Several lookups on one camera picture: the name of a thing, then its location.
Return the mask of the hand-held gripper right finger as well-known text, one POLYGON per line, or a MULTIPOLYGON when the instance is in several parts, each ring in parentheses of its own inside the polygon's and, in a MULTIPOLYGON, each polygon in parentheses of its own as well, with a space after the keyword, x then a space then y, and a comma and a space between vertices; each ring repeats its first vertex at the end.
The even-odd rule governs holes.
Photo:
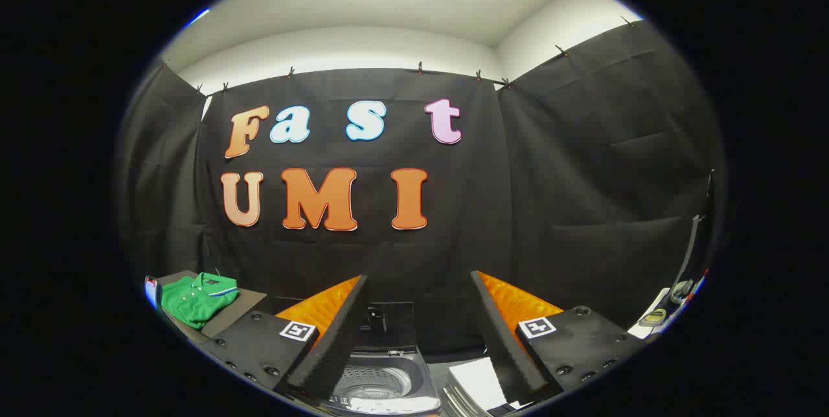
POLYGON ((558 308, 486 273, 470 276, 479 331, 509 402, 527 404, 583 387, 645 346, 595 309, 558 308))

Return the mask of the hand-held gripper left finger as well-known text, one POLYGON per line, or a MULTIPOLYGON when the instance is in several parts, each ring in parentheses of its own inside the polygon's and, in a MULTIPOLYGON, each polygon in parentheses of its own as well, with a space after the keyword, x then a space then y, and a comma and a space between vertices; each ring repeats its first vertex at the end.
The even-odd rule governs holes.
POLYGON ((276 315, 249 309, 199 347, 270 392, 308 403, 327 400, 356 345, 367 281, 353 276, 276 315))

